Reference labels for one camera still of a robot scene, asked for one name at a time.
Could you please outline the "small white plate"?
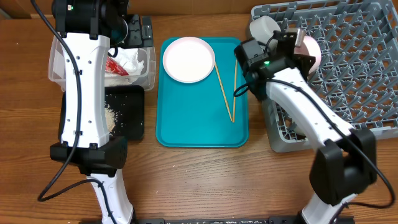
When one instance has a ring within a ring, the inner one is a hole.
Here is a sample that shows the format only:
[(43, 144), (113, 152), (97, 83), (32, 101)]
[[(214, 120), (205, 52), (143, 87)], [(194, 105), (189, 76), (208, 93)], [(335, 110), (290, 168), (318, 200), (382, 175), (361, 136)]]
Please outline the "small white plate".
[(309, 73), (313, 73), (316, 69), (319, 68), (320, 62), (322, 60), (322, 52), (318, 42), (308, 35), (306, 35), (303, 39), (302, 46), (300, 50), (305, 54), (311, 57), (315, 57), (315, 63), (309, 70)]

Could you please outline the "grey metal bowl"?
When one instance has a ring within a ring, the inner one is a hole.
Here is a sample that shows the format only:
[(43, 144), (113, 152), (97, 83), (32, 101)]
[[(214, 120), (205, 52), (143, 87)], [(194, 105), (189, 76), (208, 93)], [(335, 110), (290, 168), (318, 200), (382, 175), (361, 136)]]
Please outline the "grey metal bowl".
[(271, 17), (262, 16), (250, 22), (248, 37), (266, 44), (274, 35), (274, 31), (281, 31), (280, 26)]

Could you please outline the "white napkin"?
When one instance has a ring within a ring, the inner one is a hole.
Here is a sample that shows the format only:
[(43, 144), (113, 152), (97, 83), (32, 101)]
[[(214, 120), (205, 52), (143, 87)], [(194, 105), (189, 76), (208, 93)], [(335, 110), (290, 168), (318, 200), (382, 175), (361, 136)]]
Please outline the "white napkin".
[(105, 86), (131, 85), (140, 78), (141, 72), (144, 69), (144, 61), (138, 60), (138, 53), (138, 49), (118, 48), (117, 56), (111, 58), (120, 64), (120, 66), (122, 66), (129, 75), (120, 76), (105, 72)]

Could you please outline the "red snack wrapper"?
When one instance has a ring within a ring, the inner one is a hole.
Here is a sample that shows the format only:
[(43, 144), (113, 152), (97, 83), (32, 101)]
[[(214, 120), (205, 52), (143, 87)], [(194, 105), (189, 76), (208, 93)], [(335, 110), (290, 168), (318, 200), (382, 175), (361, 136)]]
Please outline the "red snack wrapper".
[(105, 72), (120, 76), (128, 76), (128, 72), (111, 57), (106, 60)]

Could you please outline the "large white plate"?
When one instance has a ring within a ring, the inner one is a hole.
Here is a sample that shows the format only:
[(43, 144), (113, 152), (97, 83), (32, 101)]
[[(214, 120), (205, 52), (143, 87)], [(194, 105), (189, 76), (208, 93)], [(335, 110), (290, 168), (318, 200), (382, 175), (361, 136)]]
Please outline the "large white plate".
[(167, 75), (181, 83), (204, 80), (215, 68), (215, 52), (198, 37), (182, 37), (165, 49), (162, 65)]

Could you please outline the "rice pile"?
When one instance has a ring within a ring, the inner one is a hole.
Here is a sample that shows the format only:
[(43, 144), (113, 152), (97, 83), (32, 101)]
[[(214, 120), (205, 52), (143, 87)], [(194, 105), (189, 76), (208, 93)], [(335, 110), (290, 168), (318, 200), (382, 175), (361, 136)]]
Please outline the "rice pile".
[(105, 96), (105, 118), (112, 136), (129, 141), (144, 137), (144, 97), (140, 94), (108, 94)]

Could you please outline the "white paper cup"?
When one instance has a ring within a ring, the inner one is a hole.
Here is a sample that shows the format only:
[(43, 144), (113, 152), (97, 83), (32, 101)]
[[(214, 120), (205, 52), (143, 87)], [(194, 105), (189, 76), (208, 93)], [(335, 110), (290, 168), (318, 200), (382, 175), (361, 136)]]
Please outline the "white paper cup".
[(297, 135), (305, 136), (305, 133), (301, 130), (301, 128), (297, 125), (297, 123), (294, 120), (292, 120), (289, 129)]

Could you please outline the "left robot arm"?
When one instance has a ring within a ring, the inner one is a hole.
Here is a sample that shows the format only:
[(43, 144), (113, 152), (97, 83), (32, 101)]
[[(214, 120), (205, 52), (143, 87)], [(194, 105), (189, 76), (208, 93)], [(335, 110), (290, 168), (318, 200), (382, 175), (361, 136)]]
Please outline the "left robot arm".
[(105, 68), (110, 48), (134, 48), (128, 1), (54, 1), (51, 28), (65, 63), (65, 116), (50, 157), (76, 166), (93, 186), (102, 223), (135, 223), (122, 168), (127, 139), (110, 136), (105, 118)]

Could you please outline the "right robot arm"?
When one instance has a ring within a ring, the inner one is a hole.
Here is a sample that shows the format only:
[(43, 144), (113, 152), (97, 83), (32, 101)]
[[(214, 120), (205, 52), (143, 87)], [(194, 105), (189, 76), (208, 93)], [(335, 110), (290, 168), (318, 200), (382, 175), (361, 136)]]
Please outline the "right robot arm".
[(266, 42), (241, 42), (234, 54), (246, 81), (234, 96), (250, 91), (258, 100), (278, 103), (315, 151), (314, 195), (294, 223), (353, 223), (339, 215), (377, 180), (376, 138), (369, 129), (354, 129), (309, 87), (307, 78), (321, 60), (316, 40), (302, 29), (275, 30)]

